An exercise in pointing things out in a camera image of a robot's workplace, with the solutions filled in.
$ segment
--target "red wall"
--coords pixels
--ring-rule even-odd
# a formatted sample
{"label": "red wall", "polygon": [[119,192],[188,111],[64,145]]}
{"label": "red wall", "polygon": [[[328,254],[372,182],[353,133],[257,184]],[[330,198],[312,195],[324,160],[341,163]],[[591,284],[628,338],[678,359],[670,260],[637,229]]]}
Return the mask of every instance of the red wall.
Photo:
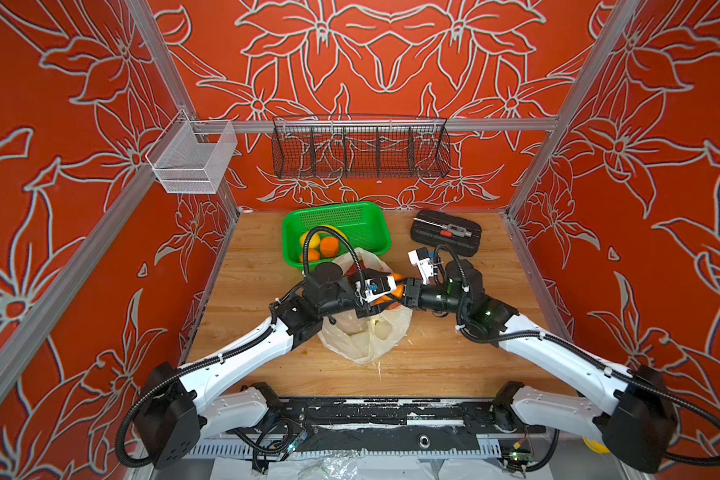
{"label": "red wall", "polygon": [[[150,0],[202,118],[390,113],[554,116],[614,2]],[[240,136],[227,181],[257,210],[364,199],[501,208],[543,132],[456,134],[436,180],[279,180],[267,136]]]}
{"label": "red wall", "polygon": [[[720,416],[720,2],[643,4],[519,224],[576,343]],[[680,417],[673,452],[720,449]]]}
{"label": "red wall", "polygon": [[[121,0],[0,2],[0,346],[175,113]],[[229,224],[151,187],[0,407],[0,478],[124,474],[118,422],[179,361]]]}

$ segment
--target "plastic sheet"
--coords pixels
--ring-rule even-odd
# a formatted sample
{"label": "plastic sheet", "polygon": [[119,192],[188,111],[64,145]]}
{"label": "plastic sheet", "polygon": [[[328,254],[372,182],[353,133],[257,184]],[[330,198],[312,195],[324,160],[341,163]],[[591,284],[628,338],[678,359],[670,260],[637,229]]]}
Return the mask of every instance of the plastic sheet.
{"label": "plastic sheet", "polygon": [[[376,255],[362,248],[355,249],[355,252],[365,268],[392,273],[389,265]],[[354,265],[349,254],[337,257],[333,263],[339,265],[345,274]],[[403,339],[411,325],[412,315],[413,311],[406,306],[363,319],[357,318],[354,311],[343,312],[334,316],[335,325],[325,319],[318,336],[327,349],[355,363],[374,362]]]}
{"label": "plastic sheet", "polygon": [[332,456],[269,464],[266,480],[359,480],[358,456],[340,452]]}

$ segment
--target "orange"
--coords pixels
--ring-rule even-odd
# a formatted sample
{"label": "orange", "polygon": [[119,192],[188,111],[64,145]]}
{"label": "orange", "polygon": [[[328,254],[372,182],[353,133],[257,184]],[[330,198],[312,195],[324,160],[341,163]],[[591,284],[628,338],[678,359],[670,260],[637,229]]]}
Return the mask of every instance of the orange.
{"label": "orange", "polygon": [[338,255],[338,240],[335,236],[327,236],[320,240],[320,253],[325,258]]}
{"label": "orange", "polygon": [[[317,260],[320,260],[320,252],[318,252],[314,248],[310,248],[309,252],[307,253],[307,260],[310,262],[316,262]],[[304,254],[298,256],[298,261],[304,261]]]}
{"label": "orange", "polygon": [[[390,275],[392,275],[392,278],[394,278],[395,282],[399,282],[400,280],[403,280],[403,275],[401,275],[401,274],[390,274]],[[405,290],[405,285],[398,285],[398,287],[396,289],[394,289],[394,292],[392,292],[392,294],[394,296],[396,296],[397,298],[402,298],[404,290]],[[384,295],[382,298],[377,299],[373,304],[376,305],[377,303],[389,302],[390,300],[392,300],[392,299],[389,298],[388,296]],[[394,309],[398,308],[399,306],[400,306],[399,303],[393,303],[389,307],[387,307],[387,310],[394,310]]]}

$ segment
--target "basket divider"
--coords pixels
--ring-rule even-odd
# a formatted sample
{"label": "basket divider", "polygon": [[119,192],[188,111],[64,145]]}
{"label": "basket divider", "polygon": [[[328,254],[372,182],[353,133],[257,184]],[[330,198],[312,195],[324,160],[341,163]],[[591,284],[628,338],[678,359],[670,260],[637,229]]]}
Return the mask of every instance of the basket divider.
{"label": "basket divider", "polygon": [[438,135],[438,144],[434,147],[434,163],[436,165],[441,165],[440,159],[442,156],[440,155],[440,143],[443,141],[443,134],[445,133],[445,122],[440,126],[440,134]]}
{"label": "basket divider", "polygon": [[315,152],[315,128],[309,128],[309,161],[311,164],[312,176],[317,176],[317,153]]}
{"label": "basket divider", "polygon": [[278,159],[277,166],[275,168],[275,175],[277,175],[278,178],[282,178],[282,171],[286,167],[286,154],[282,151],[282,142],[280,141],[280,127],[277,125],[277,123],[272,120],[272,123],[275,125],[274,128],[274,134],[275,139],[277,140],[277,148],[280,150],[280,158]]}
{"label": "basket divider", "polygon": [[349,159],[347,156],[347,128],[342,127],[342,147],[344,149],[344,175],[349,172]]}
{"label": "basket divider", "polygon": [[408,127],[408,169],[411,175],[416,175],[416,163],[414,161],[413,129]]}
{"label": "basket divider", "polygon": [[382,174],[382,140],[378,135],[378,127],[376,127],[376,176]]}

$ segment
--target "wooden tabletop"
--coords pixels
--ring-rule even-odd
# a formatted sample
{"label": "wooden tabletop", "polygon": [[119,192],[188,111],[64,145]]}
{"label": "wooden tabletop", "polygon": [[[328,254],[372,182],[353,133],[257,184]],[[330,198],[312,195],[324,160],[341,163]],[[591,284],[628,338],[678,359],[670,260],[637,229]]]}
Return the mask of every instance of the wooden tabletop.
{"label": "wooden tabletop", "polygon": [[[190,352],[198,360],[249,332],[269,316],[268,305],[302,279],[282,259],[283,213],[240,217]],[[469,260],[483,274],[486,293],[546,326],[499,214],[456,214],[483,227],[480,251]],[[397,273],[418,276],[408,252],[414,212],[384,212],[392,248],[382,259]],[[536,365],[492,346],[467,341],[449,315],[414,312],[406,337],[374,363],[356,365],[315,336],[288,355],[252,372],[240,385],[267,382],[281,396],[493,396],[508,380],[571,394]],[[237,392],[239,386],[230,392]]]}

